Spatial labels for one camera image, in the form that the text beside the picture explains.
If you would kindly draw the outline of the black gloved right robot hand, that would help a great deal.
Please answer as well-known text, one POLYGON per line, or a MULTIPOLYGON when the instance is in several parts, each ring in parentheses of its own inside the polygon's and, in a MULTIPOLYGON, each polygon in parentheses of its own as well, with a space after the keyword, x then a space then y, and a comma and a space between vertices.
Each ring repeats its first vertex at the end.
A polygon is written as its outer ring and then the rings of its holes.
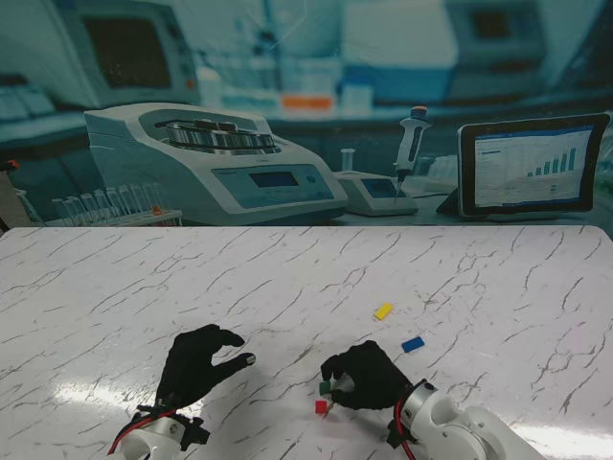
POLYGON ((343 407, 360 410, 392 408, 413 384, 373 340, 351 346, 346 352, 329 357, 321 365, 323 380, 353 381, 353 390, 333 389, 331 400, 343 407))

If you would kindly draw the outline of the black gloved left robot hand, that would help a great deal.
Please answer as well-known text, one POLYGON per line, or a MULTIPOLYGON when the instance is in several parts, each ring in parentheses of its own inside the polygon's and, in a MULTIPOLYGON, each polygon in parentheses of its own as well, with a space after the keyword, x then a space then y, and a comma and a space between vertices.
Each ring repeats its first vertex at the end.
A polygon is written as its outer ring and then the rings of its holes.
POLYGON ((155 396, 157 405, 181 409, 197 403, 218 384, 256 362, 251 353, 213 364, 214 354, 225 346, 240 348, 238 334, 210 324, 179 334, 172 343, 155 396))

